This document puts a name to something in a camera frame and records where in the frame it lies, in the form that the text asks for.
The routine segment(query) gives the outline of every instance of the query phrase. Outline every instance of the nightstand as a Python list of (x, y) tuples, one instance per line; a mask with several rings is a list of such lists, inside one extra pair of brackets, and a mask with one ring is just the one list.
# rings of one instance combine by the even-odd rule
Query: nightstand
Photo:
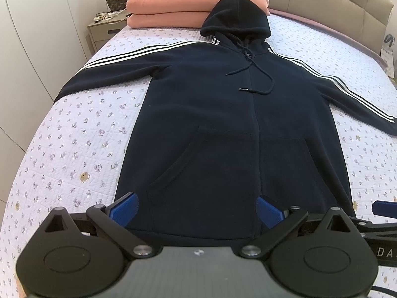
[(95, 52), (102, 48), (111, 37), (127, 25), (127, 14), (130, 14), (130, 12), (123, 10), (113, 18), (106, 18), (88, 25), (88, 32)]

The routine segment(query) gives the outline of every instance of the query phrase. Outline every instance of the bed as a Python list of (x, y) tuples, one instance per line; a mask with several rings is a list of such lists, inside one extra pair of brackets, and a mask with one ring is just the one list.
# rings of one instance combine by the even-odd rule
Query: bed
[[(380, 20), (368, 20), (367, 16), (362, 24), (372, 26), (372, 33), (363, 31), (357, 36), (349, 32), (349, 24), (344, 27), (323, 20), (317, 10), (308, 15), (302, 11), (303, 6), (301, 10), (299, 5), (289, 10), (282, 6), (282, 0), (273, 5), (270, 0), (270, 3), (273, 9), (322, 23), (363, 46), (359, 50), (357, 45), (346, 43), (329, 31), (325, 33), (312, 24), (292, 20), (292, 16), (273, 14), (269, 17), (272, 35), (267, 42), (276, 52), (302, 59), (324, 75), (342, 77), (351, 90), (397, 116), (397, 91), (376, 57), (386, 26), (384, 22), (387, 23), (381, 13), (385, 13), (384, 6), (391, 9), (391, 4), (383, 0), (378, 4), (374, 2), (382, 11), (374, 7), (371, 12)], [(89, 62), (146, 45), (195, 39), (206, 38), (201, 37), (197, 29), (126, 27)], [(149, 84), (148, 76), (117, 86), (78, 92), (53, 105), (28, 147), (7, 201), (0, 239), (1, 297), (17, 297), (16, 259), (52, 208), (65, 206), (71, 213), (82, 212), (91, 205), (108, 205), (113, 201), (126, 147)], [(357, 217), (374, 223), (393, 222), (374, 216), (371, 205), (378, 199), (397, 201), (396, 138), (337, 108), (331, 110), (345, 156)], [(380, 267), (376, 284), (396, 290), (396, 270)]]

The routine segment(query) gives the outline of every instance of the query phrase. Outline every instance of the hood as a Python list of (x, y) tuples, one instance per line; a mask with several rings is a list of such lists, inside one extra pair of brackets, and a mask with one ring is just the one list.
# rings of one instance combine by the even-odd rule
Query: hood
[(200, 34), (204, 37), (216, 33), (232, 34), (244, 40), (270, 37), (267, 16), (251, 0), (220, 0), (204, 21)]

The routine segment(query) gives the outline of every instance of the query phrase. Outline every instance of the blue gripper pad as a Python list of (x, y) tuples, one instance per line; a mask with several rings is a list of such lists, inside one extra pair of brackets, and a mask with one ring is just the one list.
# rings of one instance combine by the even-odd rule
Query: blue gripper pad
[(285, 218), (283, 211), (261, 197), (257, 198), (257, 215), (268, 228), (273, 228)]
[(397, 203), (376, 201), (372, 204), (372, 212), (375, 215), (397, 219)]
[(133, 193), (111, 208), (109, 217), (122, 227), (126, 227), (138, 213), (138, 196)]

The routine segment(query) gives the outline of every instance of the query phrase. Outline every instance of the drawer handle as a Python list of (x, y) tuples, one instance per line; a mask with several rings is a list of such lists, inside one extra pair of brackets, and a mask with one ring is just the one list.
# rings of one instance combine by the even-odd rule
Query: drawer handle
[(109, 34), (116, 34), (120, 31), (121, 29), (112, 29), (112, 30), (108, 30), (108, 35)]

